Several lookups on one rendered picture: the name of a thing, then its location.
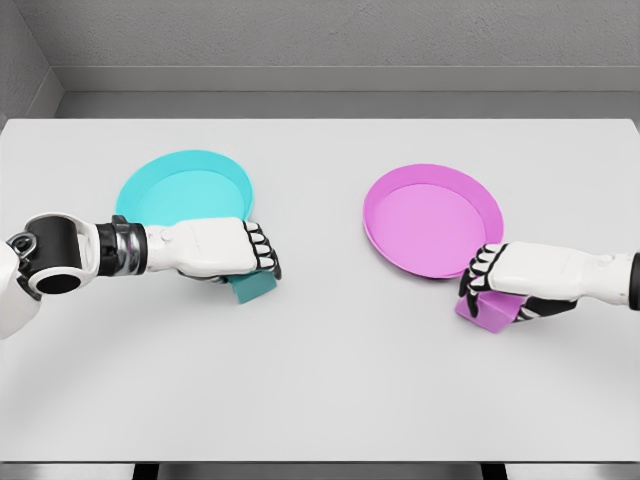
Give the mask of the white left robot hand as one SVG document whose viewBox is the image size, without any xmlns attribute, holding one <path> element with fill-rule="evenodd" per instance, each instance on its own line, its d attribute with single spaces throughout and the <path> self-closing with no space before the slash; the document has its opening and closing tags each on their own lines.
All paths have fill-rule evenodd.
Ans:
<svg viewBox="0 0 640 480">
<path fill-rule="evenodd" d="M 278 256 L 257 223 L 239 218 L 181 221 L 169 228 L 174 267 L 190 277 L 271 272 L 282 278 Z"/>
</svg>

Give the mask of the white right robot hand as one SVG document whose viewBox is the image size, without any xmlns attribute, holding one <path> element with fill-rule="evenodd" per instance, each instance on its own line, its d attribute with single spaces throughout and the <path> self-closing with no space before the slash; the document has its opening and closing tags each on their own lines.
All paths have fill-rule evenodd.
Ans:
<svg viewBox="0 0 640 480">
<path fill-rule="evenodd" d="M 471 259 L 459 285 L 472 317 L 483 292 L 524 296 L 516 319 L 530 320 L 571 310 L 585 295 L 581 274 L 587 254 L 537 243 L 486 244 Z"/>
</svg>

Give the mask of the pink block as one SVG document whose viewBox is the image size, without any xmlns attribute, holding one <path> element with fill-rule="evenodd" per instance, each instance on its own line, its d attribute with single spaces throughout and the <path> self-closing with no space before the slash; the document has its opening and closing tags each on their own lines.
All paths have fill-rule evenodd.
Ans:
<svg viewBox="0 0 640 480">
<path fill-rule="evenodd" d="M 513 323 L 525 302 L 523 296 L 496 291 L 481 292 L 477 296 L 478 314 L 473 317 L 465 297 L 458 300 L 455 312 L 492 333 L 499 333 Z"/>
</svg>

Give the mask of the teal block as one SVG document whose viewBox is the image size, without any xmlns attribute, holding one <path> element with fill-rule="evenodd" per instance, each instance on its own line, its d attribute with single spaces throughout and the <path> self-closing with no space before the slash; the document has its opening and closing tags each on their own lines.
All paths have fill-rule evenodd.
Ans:
<svg viewBox="0 0 640 480">
<path fill-rule="evenodd" d="M 247 303 L 277 287 L 274 274 L 269 271 L 255 271 L 245 275 L 227 277 L 237 301 Z"/>
</svg>

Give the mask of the cyan round plate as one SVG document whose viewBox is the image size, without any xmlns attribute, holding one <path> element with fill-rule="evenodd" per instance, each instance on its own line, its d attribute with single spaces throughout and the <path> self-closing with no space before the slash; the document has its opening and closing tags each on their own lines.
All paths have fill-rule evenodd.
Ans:
<svg viewBox="0 0 640 480">
<path fill-rule="evenodd" d="M 246 171 L 224 155 L 182 150 L 139 168 L 124 184 L 115 213 L 145 226 L 202 218 L 249 218 L 254 189 Z"/>
</svg>

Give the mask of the pink round plate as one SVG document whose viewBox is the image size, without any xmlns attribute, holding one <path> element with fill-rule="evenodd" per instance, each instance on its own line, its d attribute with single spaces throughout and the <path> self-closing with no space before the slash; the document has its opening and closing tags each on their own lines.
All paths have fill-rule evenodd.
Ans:
<svg viewBox="0 0 640 480">
<path fill-rule="evenodd" d="M 437 164 L 393 169 L 370 187 L 363 225 L 390 263 L 432 279 L 460 276 L 476 251 L 504 236 L 501 209 L 473 177 Z"/>
</svg>

